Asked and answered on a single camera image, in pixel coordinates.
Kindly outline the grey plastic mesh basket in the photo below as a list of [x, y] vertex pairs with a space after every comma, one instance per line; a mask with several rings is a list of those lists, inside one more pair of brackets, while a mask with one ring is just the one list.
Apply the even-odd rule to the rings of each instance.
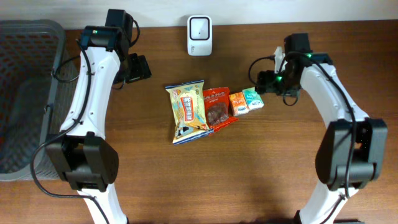
[[69, 57], [63, 27], [50, 20], [1, 21], [1, 181], [31, 180], [36, 148], [59, 132], [75, 83], [52, 72]]

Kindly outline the red snack bag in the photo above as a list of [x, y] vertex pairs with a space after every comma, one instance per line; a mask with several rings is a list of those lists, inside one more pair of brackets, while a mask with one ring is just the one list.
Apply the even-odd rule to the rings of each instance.
[[214, 133], [238, 120], [238, 118], [229, 114], [229, 93], [228, 87], [211, 88], [203, 91], [206, 122]]

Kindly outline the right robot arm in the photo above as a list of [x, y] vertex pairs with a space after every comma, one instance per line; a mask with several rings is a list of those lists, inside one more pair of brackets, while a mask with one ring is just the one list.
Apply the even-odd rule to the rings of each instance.
[[316, 187], [292, 223], [336, 223], [345, 203], [379, 178], [388, 134], [382, 119], [372, 119], [350, 97], [332, 59], [310, 48], [307, 33], [290, 34], [253, 83], [258, 94], [298, 99], [304, 90], [326, 127], [315, 158]]

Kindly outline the yellow wet wipes pack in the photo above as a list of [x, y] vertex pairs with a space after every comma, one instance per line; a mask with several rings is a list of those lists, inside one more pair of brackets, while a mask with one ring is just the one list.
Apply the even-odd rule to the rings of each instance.
[[204, 80], [195, 80], [165, 87], [170, 95], [175, 120], [173, 145], [185, 144], [214, 133], [206, 120], [203, 84]]

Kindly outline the white barcode scanner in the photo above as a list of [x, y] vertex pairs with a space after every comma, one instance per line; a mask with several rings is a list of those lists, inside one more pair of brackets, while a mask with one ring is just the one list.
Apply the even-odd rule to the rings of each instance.
[[209, 56], [213, 48], [213, 22], [210, 16], [193, 15], [187, 19], [187, 52], [190, 56]]

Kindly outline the orange tissue pack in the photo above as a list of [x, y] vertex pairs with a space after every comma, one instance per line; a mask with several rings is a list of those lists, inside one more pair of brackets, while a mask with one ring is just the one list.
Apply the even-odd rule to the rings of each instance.
[[231, 103], [233, 116], [249, 113], [249, 107], [242, 92], [230, 94], [229, 101]]

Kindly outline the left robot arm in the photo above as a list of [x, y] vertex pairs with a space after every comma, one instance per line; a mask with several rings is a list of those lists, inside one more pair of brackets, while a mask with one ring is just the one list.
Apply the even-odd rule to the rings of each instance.
[[81, 64], [72, 104], [60, 133], [46, 146], [59, 178], [88, 206], [95, 223], [128, 223], [115, 188], [119, 156], [105, 140], [114, 84], [151, 77], [145, 56], [129, 53], [139, 32], [133, 17], [110, 9], [104, 26], [86, 26], [78, 41]]

